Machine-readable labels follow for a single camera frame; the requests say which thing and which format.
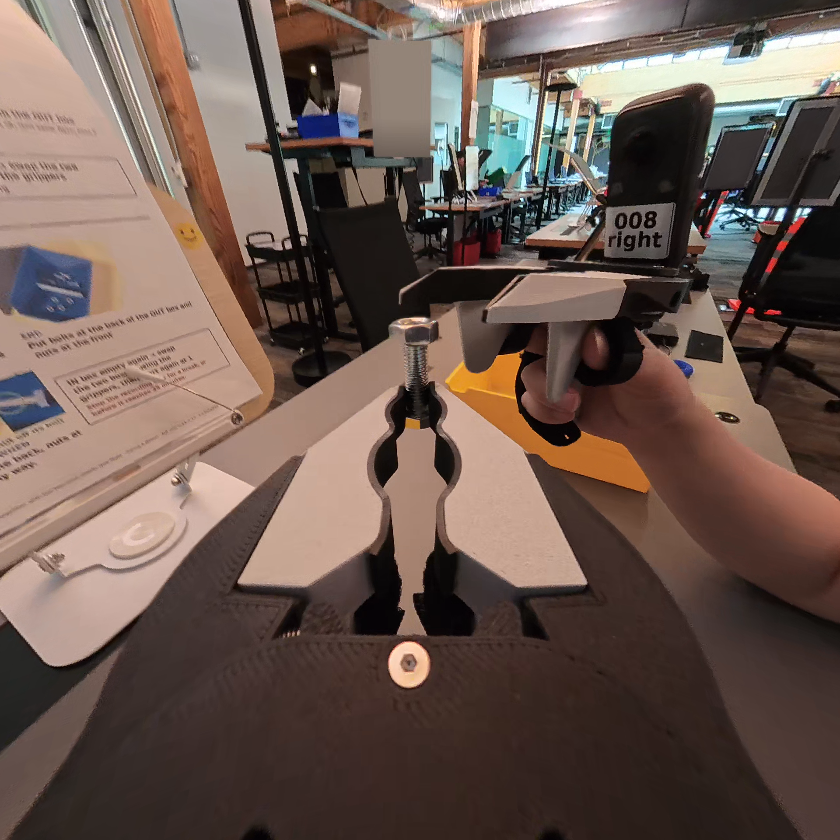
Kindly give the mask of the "wooden-top standing desk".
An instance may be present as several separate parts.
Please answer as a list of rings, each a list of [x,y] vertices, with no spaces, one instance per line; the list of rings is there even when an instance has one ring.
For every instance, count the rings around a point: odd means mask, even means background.
[[[336,298],[329,278],[329,251],[322,240],[319,211],[349,206],[342,170],[357,175],[360,170],[382,170],[385,174],[385,195],[396,197],[405,169],[416,169],[424,158],[381,157],[373,152],[372,138],[281,139],[278,141],[285,161],[297,163],[296,184],[306,219],[308,246],[318,285],[322,323],[328,339],[358,341],[354,332],[339,329],[336,307],[343,297]]]

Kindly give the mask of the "printed instruction sheet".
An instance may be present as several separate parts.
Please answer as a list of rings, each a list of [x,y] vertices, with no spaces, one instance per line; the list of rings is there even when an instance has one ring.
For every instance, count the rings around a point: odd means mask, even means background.
[[[15,2],[1,22],[1,522],[213,438],[256,398],[134,165]]]

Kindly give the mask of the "wooden pillar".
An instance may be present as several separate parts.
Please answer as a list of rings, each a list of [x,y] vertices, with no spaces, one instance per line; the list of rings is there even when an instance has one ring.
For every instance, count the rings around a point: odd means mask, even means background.
[[[129,1],[128,5],[173,134],[193,214],[249,325],[257,328],[264,321],[262,312],[250,286],[172,5],[167,1]]]

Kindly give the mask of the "black desk mat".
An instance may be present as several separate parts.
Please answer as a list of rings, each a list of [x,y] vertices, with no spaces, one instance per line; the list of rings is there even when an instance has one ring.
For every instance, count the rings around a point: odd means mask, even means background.
[[[1,750],[117,651],[133,630],[123,629],[97,653],[73,665],[45,664],[10,623],[1,629]]]

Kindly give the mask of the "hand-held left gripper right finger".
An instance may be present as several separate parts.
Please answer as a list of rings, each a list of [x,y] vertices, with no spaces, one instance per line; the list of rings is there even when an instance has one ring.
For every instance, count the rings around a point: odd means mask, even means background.
[[[429,386],[435,511],[420,621],[427,634],[472,634],[499,603],[579,594],[585,574],[528,454],[447,390]]]

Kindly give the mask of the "black and red office chair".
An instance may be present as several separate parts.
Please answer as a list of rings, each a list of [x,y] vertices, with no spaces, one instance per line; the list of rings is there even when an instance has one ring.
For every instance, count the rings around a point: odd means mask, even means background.
[[[782,237],[781,249],[773,254],[768,271],[761,278],[744,277],[738,310],[728,329],[729,338],[734,337],[750,309],[757,321],[783,329],[769,349],[733,348],[739,363],[760,366],[753,394],[756,403],[761,402],[772,373],[782,369],[829,394],[832,398],[824,410],[838,414],[838,387],[822,378],[813,362],[789,351],[796,330],[839,331],[838,229],[838,206],[813,209],[796,230],[790,228]]]

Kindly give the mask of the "white metal board stand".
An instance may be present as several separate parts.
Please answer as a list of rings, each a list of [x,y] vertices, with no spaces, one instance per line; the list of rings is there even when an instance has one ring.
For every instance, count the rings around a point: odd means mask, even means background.
[[[163,349],[3,372],[2,614],[48,666],[115,638],[249,489],[213,467],[197,502],[172,486],[259,388],[246,368]]]

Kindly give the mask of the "black mesh office chair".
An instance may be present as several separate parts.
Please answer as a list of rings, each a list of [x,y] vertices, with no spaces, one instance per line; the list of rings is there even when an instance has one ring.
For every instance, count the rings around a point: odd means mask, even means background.
[[[400,290],[419,278],[396,200],[318,210],[321,234],[363,352],[405,317]]]

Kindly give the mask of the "black utility cart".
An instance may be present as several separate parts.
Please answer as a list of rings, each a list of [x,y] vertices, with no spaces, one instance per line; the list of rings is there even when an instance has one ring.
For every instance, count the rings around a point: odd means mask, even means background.
[[[308,326],[306,297],[291,237],[277,239],[269,230],[259,230],[246,235],[245,248],[265,314],[269,342],[295,350],[299,355],[311,352],[313,340]],[[270,303],[286,310],[285,322],[273,322]]]

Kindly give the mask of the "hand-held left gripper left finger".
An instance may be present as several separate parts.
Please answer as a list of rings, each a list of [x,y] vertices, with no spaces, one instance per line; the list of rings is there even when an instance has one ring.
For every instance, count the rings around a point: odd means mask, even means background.
[[[328,604],[359,634],[403,619],[391,502],[403,389],[393,387],[311,446],[283,492],[238,586]]]

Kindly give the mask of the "silver ceiling duct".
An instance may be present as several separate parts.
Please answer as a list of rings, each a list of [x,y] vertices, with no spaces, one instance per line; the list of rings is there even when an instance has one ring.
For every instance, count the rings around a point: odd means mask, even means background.
[[[576,7],[585,1],[380,1],[380,4],[414,19],[464,27]]]

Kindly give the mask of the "steel hex bolt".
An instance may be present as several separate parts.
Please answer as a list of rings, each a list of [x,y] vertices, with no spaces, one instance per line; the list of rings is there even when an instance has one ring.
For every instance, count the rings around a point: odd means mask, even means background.
[[[403,346],[404,392],[406,425],[428,428],[429,420],[429,376],[428,347],[430,342],[407,343]]]

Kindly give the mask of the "black ceiling projector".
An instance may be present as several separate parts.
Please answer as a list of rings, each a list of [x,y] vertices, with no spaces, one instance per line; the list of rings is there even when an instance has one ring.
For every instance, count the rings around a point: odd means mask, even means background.
[[[728,51],[722,60],[723,65],[734,66],[759,58],[763,52],[767,35],[768,27],[765,23],[740,29],[732,38]]]

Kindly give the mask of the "yellow plastic bin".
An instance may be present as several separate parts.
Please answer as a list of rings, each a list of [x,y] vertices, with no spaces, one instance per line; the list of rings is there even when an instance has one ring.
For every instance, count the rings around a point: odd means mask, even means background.
[[[447,388],[531,455],[578,476],[648,492],[644,472],[624,446],[583,433],[574,444],[554,447],[526,424],[518,411],[515,381],[520,365],[517,354],[502,355],[484,372],[469,372],[459,364],[446,379]]]

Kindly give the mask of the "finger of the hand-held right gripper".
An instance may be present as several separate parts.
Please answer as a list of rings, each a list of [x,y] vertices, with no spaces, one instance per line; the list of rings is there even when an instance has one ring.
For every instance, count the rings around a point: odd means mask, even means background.
[[[649,320],[647,284],[640,276],[607,272],[523,275],[487,304],[485,324],[547,326],[545,391],[557,403],[572,384],[592,324],[619,316]]]
[[[523,351],[534,324],[490,324],[484,310],[517,277],[545,272],[545,261],[522,261],[516,265],[447,266],[403,286],[399,313],[404,317],[429,315],[432,305],[454,304],[458,314],[460,343],[468,371],[487,371],[500,354]]]

